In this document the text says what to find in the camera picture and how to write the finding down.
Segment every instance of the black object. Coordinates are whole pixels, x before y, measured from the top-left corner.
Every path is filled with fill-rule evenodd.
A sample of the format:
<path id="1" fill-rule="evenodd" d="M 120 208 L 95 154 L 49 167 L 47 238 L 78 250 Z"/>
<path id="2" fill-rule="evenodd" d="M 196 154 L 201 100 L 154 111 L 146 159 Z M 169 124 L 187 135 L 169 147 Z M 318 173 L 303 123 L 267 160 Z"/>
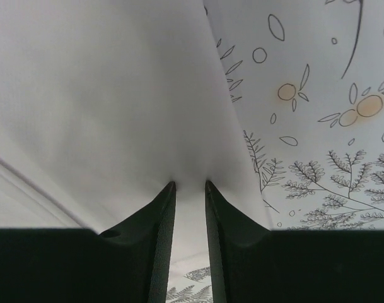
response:
<path id="1" fill-rule="evenodd" d="M 206 183 L 213 299 L 384 302 L 384 231 L 270 231 Z"/>
<path id="2" fill-rule="evenodd" d="M 0 302 L 165 302 L 175 192 L 101 235 L 0 229 Z"/>

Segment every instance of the curved black line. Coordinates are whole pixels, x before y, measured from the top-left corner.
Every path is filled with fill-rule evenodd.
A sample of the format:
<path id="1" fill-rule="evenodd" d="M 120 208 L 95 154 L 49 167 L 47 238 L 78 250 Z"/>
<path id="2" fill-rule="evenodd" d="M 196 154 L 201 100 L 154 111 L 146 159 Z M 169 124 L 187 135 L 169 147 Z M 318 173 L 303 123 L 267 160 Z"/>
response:
<path id="1" fill-rule="evenodd" d="M 353 57 L 354 57 L 354 53 L 356 52 L 356 49 L 357 49 L 357 43 L 358 43 L 358 38 L 360 36 L 360 28 L 361 28 L 361 19 L 363 18 L 363 8 L 364 8 L 364 0 L 358 0 L 360 2 L 360 12 L 359 12 L 359 16 L 358 16 L 358 23 L 357 23 L 357 33 L 356 33 L 356 41 L 354 43 L 354 47 L 353 47 L 353 51 L 351 53 L 351 57 L 350 57 L 350 60 L 349 60 L 349 64 L 347 65 L 346 69 L 344 70 L 344 73 L 343 73 L 343 76 L 341 79 L 343 79 L 343 77 L 346 75 L 347 73 L 347 70 L 349 69 L 350 67 L 350 64 L 351 64 L 351 61 L 353 60 Z"/>

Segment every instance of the small circle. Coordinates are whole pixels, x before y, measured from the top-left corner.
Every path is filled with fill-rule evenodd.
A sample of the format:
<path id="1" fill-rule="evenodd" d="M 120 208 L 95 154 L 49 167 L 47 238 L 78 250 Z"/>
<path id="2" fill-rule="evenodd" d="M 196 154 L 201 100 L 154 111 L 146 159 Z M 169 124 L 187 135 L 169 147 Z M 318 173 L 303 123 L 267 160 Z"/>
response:
<path id="1" fill-rule="evenodd" d="M 354 124 L 358 119 L 357 112 L 354 109 L 345 111 L 339 118 L 339 124 L 343 127 Z"/>
<path id="2" fill-rule="evenodd" d="M 266 50 L 262 47 L 259 47 L 257 49 L 255 49 L 252 53 L 252 57 L 253 57 L 253 60 L 256 62 L 256 63 L 263 63 L 266 61 L 267 59 L 267 53 L 266 53 Z"/>
<path id="3" fill-rule="evenodd" d="M 291 100 L 294 98 L 296 93 L 295 86 L 289 83 L 284 84 L 282 87 L 279 88 L 279 91 L 277 92 L 279 98 L 281 100 Z"/>
<path id="4" fill-rule="evenodd" d="M 357 104 L 357 112 L 363 117 L 372 117 L 382 110 L 383 101 L 380 96 L 371 95 Z"/>
<path id="5" fill-rule="evenodd" d="M 108 229 L 100 234 L 104 238 L 114 238 L 120 236 L 120 232 L 117 230 Z"/>

